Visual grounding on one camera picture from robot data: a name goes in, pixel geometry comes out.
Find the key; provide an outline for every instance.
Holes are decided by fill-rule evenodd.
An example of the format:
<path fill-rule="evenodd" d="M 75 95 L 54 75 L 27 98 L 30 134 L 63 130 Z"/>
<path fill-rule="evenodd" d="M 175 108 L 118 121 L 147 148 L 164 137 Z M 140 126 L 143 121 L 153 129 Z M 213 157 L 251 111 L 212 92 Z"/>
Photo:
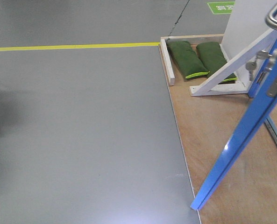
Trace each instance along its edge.
<path fill-rule="evenodd" d="M 270 58 L 272 55 L 269 54 L 269 52 L 265 51 L 265 50 L 260 50 L 259 52 L 257 52 L 256 57 L 260 60 L 265 60 L 267 58 Z"/>
<path fill-rule="evenodd" d="M 254 62 L 252 62 L 252 61 L 247 62 L 247 63 L 245 64 L 245 68 L 246 68 L 246 70 L 248 70 L 248 71 L 254 71 L 254 70 L 256 70 L 256 61 L 254 61 Z"/>
<path fill-rule="evenodd" d="M 254 71 L 249 71 L 249 80 L 251 82 L 254 80 Z"/>

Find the wooden platform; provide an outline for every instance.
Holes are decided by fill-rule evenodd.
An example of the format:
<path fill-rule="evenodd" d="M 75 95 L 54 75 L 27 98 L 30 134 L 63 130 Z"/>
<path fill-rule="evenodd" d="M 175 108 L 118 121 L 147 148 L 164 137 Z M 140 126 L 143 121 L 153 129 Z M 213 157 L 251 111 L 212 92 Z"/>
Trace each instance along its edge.
<path fill-rule="evenodd" d="M 195 194 L 251 99 L 246 94 L 191 97 L 175 69 L 170 95 Z M 277 124 L 277 107 L 271 116 Z M 277 147 L 262 126 L 200 211 L 202 224 L 277 224 Z"/>

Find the white panel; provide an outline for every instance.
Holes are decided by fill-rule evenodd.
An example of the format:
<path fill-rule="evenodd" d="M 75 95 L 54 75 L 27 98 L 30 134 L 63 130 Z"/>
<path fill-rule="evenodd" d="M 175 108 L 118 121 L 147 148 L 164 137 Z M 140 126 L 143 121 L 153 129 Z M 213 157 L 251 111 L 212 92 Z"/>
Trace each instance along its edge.
<path fill-rule="evenodd" d="M 277 3 L 277 0 L 236 0 L 227 29 L 222 39 L 222 46 L 232 59 L 269 27 L 265 24 L 265 16 Z M 248 87 L 250 84 L 248 71 L 242 66 L 237 74 Z"/>

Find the green floor sign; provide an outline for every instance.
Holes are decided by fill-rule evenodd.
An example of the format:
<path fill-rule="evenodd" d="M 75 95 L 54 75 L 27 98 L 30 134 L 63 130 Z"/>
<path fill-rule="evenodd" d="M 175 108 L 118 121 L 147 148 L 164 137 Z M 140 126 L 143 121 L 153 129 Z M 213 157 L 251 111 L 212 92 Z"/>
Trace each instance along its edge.
<path fill-rule="evenodd" d="M 234 4 L 234 1 L 208 2 L 208 6 L 213 14 L 230 14 Z"/>

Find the epoxy floor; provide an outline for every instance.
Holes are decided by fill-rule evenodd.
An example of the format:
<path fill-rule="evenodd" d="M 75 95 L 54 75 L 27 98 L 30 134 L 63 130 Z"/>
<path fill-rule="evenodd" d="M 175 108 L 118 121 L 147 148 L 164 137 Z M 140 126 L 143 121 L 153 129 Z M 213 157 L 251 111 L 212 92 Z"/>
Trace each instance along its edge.
<path fill-rule="evenodd" d="M 207 2 L 174 35 L 223 33 Z M 4 0 L 0 47 L 159 41 L 185 3 Z M 0 52 L 0 126 L 0 224 L 199 223 L 157 47 Z"/>

